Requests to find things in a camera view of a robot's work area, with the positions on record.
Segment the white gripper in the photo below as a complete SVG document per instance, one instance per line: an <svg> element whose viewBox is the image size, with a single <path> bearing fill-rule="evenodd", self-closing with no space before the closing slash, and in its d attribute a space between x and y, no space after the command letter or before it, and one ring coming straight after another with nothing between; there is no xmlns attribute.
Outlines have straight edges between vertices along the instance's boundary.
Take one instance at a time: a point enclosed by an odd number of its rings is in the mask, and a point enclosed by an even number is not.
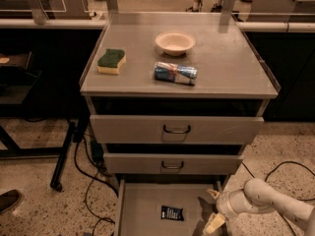
<svg viewBox="0 0 315 236"><path fill-rule="evenodd" d="M203 236L220 236L221 228L224 226L226 218L237 217L240 213L247 212L250 208L242 189L220 193L214 189L207 192L214 200L217 200L217 210L219 213L212 213L203 229Z"/></svg>

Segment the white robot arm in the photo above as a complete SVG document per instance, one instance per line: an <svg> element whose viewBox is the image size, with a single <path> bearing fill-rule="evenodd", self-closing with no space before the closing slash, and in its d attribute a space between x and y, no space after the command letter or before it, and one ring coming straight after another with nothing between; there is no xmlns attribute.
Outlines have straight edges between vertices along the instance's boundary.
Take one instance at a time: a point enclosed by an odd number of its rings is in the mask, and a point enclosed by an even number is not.
<svg viewBox="0 0 315 236"><path fill-rule="evenodd" d="M263 214L277 211L301 230L304 236L315 236L315 207L282 194L267 182L252 178L242 189L218 192L208 189L216 201L218 213L212 213L203 229L203 236L214 236L228 219L240 213Z"/></svg>

